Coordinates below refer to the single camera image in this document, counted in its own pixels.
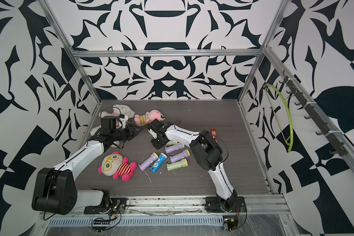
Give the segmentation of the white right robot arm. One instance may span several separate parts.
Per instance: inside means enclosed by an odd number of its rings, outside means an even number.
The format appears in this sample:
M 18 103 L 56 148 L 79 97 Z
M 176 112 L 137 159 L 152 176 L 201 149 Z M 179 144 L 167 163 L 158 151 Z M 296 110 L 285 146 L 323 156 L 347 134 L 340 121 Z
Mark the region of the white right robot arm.
M 173 123 L 163 124 L 154 120 L 148 125 L 148 132 L 153 137 L 151 143 L 156 149 L 160 149 L 169 141 L 188 146 L 198 165 L 208 171 L 219 201 L 229 207 L 235 203 L 238 195 L 225 173 L 223 150 L 208 131 L 189 131 Z

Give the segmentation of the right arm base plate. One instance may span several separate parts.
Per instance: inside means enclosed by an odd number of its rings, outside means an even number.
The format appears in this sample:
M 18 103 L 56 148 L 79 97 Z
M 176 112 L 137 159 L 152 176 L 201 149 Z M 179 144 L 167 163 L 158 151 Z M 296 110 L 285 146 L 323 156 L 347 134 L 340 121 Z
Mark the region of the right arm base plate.
M 219 198 L 218 196 L 206 197 L 205 201 L 206 201 L 205 210 L 208 212 L 224 213 L 224 212 L 235 212 L 235 211 L 239 211 L 239 212 L 247 211 L 246 203 L 242 196 L 238 196 L 231 207 L 229 207 L 226 201 Z

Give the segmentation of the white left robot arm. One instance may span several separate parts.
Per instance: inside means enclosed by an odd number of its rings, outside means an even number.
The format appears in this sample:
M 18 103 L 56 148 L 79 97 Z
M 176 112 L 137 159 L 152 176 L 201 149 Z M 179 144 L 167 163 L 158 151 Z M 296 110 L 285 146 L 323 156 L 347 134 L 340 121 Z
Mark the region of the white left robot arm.
M 71 157 L 53 168 L 43 168 L 36 176 L 31 207 L 35 211 L 66 215 L 82 207 L 108 209 L 111 200 L 106 190 L 76 189 L 75 180 L 97 157 L 115 142 L 125 143 L 142 128 L 118 117 L 106 116 L 101 127 Z

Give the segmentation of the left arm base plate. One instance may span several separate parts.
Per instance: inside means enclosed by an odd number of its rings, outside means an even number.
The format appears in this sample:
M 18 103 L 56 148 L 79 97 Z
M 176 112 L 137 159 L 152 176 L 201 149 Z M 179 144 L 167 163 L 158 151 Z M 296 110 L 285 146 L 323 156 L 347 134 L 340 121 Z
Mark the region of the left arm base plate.
M 86 215 L 94 214 L 117 214 L 126 210 L 127 198 L 123 197 L 110 197 L 109 199 L 102 200 L 98 206 L 88 206 L 84 210 Z

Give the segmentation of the red flashlight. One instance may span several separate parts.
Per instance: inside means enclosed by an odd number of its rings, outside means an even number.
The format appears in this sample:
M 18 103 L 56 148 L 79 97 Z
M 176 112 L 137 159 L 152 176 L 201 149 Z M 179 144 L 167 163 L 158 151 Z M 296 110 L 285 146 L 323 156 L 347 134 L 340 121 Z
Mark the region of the red flashlight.
M 217 142 L 217 130 L 216 129 L 211 129 L 211 136 L 213 137 L 213 139 Z

